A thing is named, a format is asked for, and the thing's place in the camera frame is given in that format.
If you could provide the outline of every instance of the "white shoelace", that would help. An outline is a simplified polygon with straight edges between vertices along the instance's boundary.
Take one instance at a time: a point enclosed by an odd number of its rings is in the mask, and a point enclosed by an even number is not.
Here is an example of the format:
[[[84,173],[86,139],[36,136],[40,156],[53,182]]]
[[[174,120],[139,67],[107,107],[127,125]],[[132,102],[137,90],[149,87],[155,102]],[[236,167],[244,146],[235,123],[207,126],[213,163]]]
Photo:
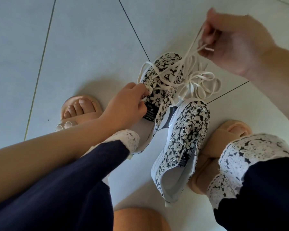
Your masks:
[[[202,49],[210,51],[214,50],[207,48],[206,47],[207,44],[204,44],[200,48],[198,48],[195,52],[190,54],[190,51],[193,48],[198,36],[200,35],[201,30],[202,29],[199,30],[191,46],[189,47],[185,56],[181,60],[169,66],[162,72],[160,72],[159,69],[151,62],[145,62],[140,70],[138,83],[140,83],[141,78],[147,72],[147,69],[143,72],[144,67],[146,65],[150,65],[157,74],[153,78],[159,77],[159,79],[165,84],[162,85],[158,83],[160,87],[155,88],[156,90],[170,90],[174,89],[175,87],[178,87],[174,99],[170,99],[171,107],[175,106],[180,100],[185,100],[188,98],[197,98],[203,101],[204,99],[209,98],[213,94],[218,93],[222,87],[221,81],[218,78],[216,78],[212,72],[205,71],[206,66],[202,68],[202,64],[197,61],[198,51]],[[171,68],[178,66],[177,73],[179,73],[183,65],[184,65],[183,78],[180,84],[175,84],[173,82],[169,82],[164,79],[163,76],[167,72],[169,72]]]

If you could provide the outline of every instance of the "white lace trim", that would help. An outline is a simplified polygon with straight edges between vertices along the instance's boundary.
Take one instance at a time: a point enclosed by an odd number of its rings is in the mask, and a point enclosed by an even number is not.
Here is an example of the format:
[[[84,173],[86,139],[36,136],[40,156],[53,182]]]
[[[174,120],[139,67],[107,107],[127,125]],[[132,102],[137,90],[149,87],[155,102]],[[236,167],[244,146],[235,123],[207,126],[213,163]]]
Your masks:
[[[281,157],[289,157],[289,146],[277,136],[255,134],[229,143],[219,159],[220,173],[207,190],[212,207],[218,209],[223,198],[236,198],[250,166]]]
[[[118,131],[102,143],[108,143],[108,142],[112,142],[112,141],[116,141],[116,140],[120,140],[124,144],[124,146],[129,150],[129,153],[131,154],[138,147],[139,135],[136,132],[131,131],[131,130]],[[100,143],[93,146],[93,147],[90,147],[90,149],[85,154],[83,154],[81,157],[88,154],[90,151],[92,151],[98,145],[100,145]]]

